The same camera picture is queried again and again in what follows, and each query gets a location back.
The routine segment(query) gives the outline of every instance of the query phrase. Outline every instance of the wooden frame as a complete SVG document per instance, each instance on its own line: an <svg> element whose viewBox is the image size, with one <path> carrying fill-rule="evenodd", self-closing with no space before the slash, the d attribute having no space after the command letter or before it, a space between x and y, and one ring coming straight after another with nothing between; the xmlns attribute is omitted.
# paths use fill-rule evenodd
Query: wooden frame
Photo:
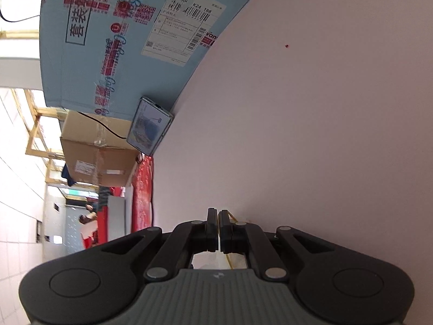
<svg viewBox="0 0 433 325"><path fill-rule="evenodd" d="M0 31L0 39L39 39L39 30Z"/></svg>
<svg viewBox="0 0 433 325"><path fill-rule="evenodd" d="M18 109L18 113L21 116L22 121L24 122L24 126L25 126L27 132L29 133L29 141L27 142L27 147L25 149L25 153L27 155L32 155L32 156L37 156L40 158L48 159L47 161L44 160L44 163L47 167L46 173L45 173L46 184L51 185L51 186L55 186L55 187L59 187L59 188L69 188L67 183L66 183L66 180L55 179L55 178L50 177L50 172L62 171L63 168L58 167L55 164L54 160L64 160L64 155L63 155L62 150L52 150L52 149L49 149L47 147L45 140L44 140L44 137L42 135L42 131L40 129L41 117L43 117L43 116L51 117L51 118L56 118L59 121L64 121L64 120L66 120L66 116L68 115L67 110L56 109L56 108L37 107L35 105L32 91L29 89L24 89L25 99L27 100L27 105L29 106L30 113L32 114L33 121L34 121L33 128L30 129L29 126L27 125L26 121L25 121L24 116L23 116L21 104L19 102L17 93L16 93L15 89L11 88L11 91L12 91L12 95L14 97L15 104L16 104L17 109ZM45 150L39 150L38 148L37 149L33 148L33 145L35 144L35 138L41 139ZM76 183L72 189L98 192L99 186L95 186L93 184Z"/></svg>

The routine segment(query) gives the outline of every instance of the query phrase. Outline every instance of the blue cloth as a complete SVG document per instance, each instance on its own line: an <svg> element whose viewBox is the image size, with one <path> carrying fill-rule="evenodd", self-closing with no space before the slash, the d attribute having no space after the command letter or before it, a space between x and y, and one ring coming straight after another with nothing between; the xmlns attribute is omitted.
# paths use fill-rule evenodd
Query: blue cloth
<svg viewBox="0 0 433 325"><path fill-rule="evenodd" d="M75 181L71 175L69 174L68 167L64 164L63 170L61 170L62 178L65 178L68 181L68 186L73 186L77 181Z"/></svg>

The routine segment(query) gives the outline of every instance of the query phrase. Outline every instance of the white paper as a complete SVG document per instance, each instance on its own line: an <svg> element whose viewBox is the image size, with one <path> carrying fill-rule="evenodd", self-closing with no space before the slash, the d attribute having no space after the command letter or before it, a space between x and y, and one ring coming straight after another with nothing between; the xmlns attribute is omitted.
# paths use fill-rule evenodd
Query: white paper
<svg viewBox="0 0 433 325"><path fill-rule="evenodd" d="M124 174L125 171L122 171L122 170L107 170L106 173L107 174Z"/></svg>
<svg viewBox="0 0 433 325"><path fill-rule="evenodd" d="M75 163L75 172L88 174L89 176L93 173L95 165L89 164L88 162L77 160Z"/></svg>
<svg viewBox="0 0 433 325"><path fill-rule="evenodd" d="M166 0L141 55L183 67L225 9L215 0Z"/></svg>

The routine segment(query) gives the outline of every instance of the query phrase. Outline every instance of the yellow string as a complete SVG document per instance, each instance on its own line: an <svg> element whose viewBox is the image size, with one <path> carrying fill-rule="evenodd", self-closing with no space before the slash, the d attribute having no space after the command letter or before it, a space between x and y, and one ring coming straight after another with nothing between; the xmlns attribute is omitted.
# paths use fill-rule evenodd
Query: yellow string
<svg viewBox="0 0 433 325"><path fill-rule="evenodd" d="M235 222L238 222L237 219L232 215L232 213L230 213L228 210L227 210L227 212L229 213L229 216L230 216L230 217L231 217ZM227 262L229 263L230 269L233 270L233 264L232 264L232 262L231 262L231 260L230 260L228 254L226 254L226 258L227 258Z"/></svg>

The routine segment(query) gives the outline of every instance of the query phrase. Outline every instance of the circular pad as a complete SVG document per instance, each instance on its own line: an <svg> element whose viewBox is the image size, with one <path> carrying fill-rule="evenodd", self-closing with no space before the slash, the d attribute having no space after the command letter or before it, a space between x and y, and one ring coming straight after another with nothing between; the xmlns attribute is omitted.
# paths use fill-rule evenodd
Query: circular pad
<svg viewBox="0 0 433 325"><path fill-rule="evenodd" d="M344 325L400 320L414 298L414 286L404 271L347 249L315 254L297 276L295 288L311 312Z"/></svg>
<svg viewBox="0 0 433 325"><path fill-rule="evenodd" d="M54 275L50 288L63 297L82 297L92 293L101 284L98 274L87 269L68 269Z"/></svg>
<svg viewBox="0 0 433 325"><path fill-rule="evenodd" d="M138 291L127 258L84 251L42 264L23 278L21 303L43 324L90 325L121 313Z"/></svg>
<svg viewBox="0 0 433 325"><path fill-rule="evenodd" d="M365 269L346 269L337 272L333 279L337 290L352 297L371 297L383 288L382 278Z"/></svg>

